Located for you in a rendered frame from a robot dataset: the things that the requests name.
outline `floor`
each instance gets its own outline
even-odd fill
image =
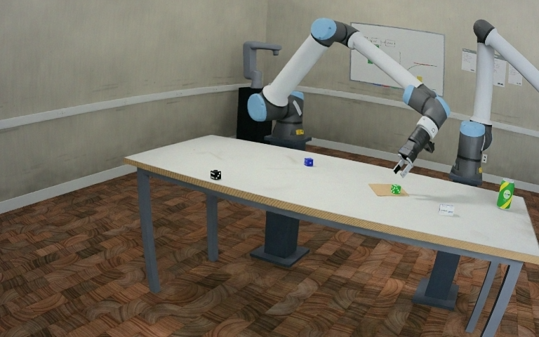
[[[498,268],[478,327],[466,334],[484,261],[461,258],[454,311],[416,305],[435,251],[301,222],[299,243],[311,253],[277,267],[249,257],[263,243],[265,214],[220,200],[220,258],[212,263],[205,196],[156,179],[151,186],[159,293],[145,280],[135,174],[1,214],[0,337],[479,336],[505,271]],[[539,232],[539,194],[516,195]],[[538,334],[539,266],[526,263],[497,336]]]

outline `cardboard square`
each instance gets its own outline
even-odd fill
[[[401,194],[391,193],[391,184],[368,184],[379,197],[407,197],[408,193],[401,187]]]

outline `soda can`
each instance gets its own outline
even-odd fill
[[[514,180],[503,178],[500,184],[500,193],[498,193],[498,207],[509,209],[514,193]]]

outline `whiteboard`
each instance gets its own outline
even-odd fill
[[[418,30],[352,23],[370,42],[438,95],[444,95],[445,36]],[[358,51],[350,53],[350,80],[401,88]]]

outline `wall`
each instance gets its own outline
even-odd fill
[[[539,67],[539,46],[531,43],[530,32],[539,32],[536,13],[539,2],[518,1],[350,1],[350,0],[273,0],[269,2],[267,39],[281,44],[282,58],[267,63],[266,80],[271,81],[310,33],[317,18],[332,18],[417,29],[444,34],[446,64],[444,99],[451,110],[473,114],[475,74],[460,69],[462,49],[477,49],[473,24],[485,19],[498,28],[517,50]],[[325,88],[401,101],[402,90],[353,82],[350,78],[350,51],[340,44],[332,46],[305,77],[301,86]],[[493,90],[493,121],[539,131],[539,93],[525,81],[523,86],[506,84]],[[419,114],[388,107],[324,95],[306,94],[305,130],[315,138],[369,147],[396,153],[415,127]],[[435,140],[434,154],[420,158],[452,165],[455,161],[460,121],[449,119]],[[494,142],[484,172],[539,184],[539,138],[494,130]]]
[[[266,1],[0,3],[0,119],[150,93],[240,84]],[[237,92],[0,130],[0,201],[122,165],[126,155],[235,133]]]

